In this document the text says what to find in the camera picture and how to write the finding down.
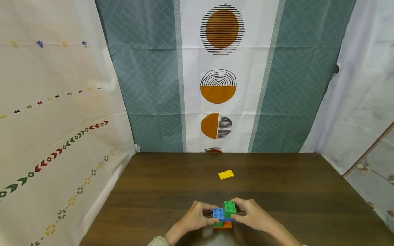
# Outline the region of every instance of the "wooden table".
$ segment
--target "wooden table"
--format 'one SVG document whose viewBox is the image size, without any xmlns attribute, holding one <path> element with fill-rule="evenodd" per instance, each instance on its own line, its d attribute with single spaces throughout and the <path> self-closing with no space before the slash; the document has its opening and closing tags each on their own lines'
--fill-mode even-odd
<svg viewBox="0 0 394 246">
<path fill-rule="evenodd" d="M 217 173 L 232 169 L 234 177 Z M 348 183 L 317 154 L 136 154 L 81 246 L 146 246 L 194 200 L 254 198 L 309 246 L 392 246 L 394 236 Z M 234 223 L 186 235 L 178 245 L 277 245 Z"/>
</svg>

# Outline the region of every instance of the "stacked lego bricks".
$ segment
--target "stacked lego bricks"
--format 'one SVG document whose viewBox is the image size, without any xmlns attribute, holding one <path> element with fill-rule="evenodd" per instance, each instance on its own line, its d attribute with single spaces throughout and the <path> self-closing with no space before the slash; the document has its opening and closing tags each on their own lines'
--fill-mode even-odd
<svg viewBox="0 0 394 246">
<path fill-rule="evenodd" d="M 218 219 L 220 222 L 213 225 L 214 229 L 230 229 L 232 228 L 232 222 L 234 221 L 231 218 L 232 214 L 236 213 L 235 203 L 225 201 L 223 203 L 223 208 L 214 209 L 213 216 Z"/>
</svg>

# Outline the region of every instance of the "herringbone pattern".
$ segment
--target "herringbone pattern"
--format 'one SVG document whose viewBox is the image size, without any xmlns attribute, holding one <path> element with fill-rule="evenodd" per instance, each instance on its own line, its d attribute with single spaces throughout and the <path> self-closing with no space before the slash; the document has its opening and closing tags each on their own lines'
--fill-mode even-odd
<svg viewBox="0 0 394 246">
<path fill-rule="evenodd" d="M 182 152 L 172 0 L 96 0 L 134 142 Z"/>
<path fill-rule="evenodd" d="M 287 0 L 252 152 L 298 152 L 312 127 L 355 0 Z"/>
</svg>

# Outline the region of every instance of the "beige fabric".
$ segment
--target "beige fabric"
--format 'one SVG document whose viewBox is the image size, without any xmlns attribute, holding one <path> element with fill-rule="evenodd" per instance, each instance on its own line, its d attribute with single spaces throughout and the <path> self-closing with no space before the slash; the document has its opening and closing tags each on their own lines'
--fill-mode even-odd
<svg viewBox="0 0 394 246">
<path fill-rule="evenodd" d="M 148 246 L 170 246 L 163 237 L 155 237 Z"/>
<path fill-rule="evenodd" d="M 0 245 L 79 245 L 134 154 L 95 2 L 0 1 L 0 32 Z"/>
</svg>

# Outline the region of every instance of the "fabric wall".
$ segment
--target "fabric wall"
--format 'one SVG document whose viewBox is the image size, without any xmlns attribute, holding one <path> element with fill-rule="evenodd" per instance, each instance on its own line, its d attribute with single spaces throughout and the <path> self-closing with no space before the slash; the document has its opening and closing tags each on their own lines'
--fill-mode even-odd
<svg viewBox="0 0 394 246">
<path fill-rule="evenodd" d="M 93 1 L 0 2 L 0 245 L 78 245 L 134 142 Z"/>
<path fill-rule="evenodd" d="M 392 0 L 356 2 L 302 151 L 322 154 L 394 232 L 393 9 Z"/>
<path fill-rule="evenodd" d="M 96 0 L 136 144 L 142 152 L 298 152 L 354 3 Z M 232 12 L 233 23 L 207 27 L 218 10 Z M 234 35 L 216 45 L 222 54 L 207 40 L 207 30 L 223 34 L 218 27 Z M 215 72 L 225 84 L 204 85 Z"/>
</svg>

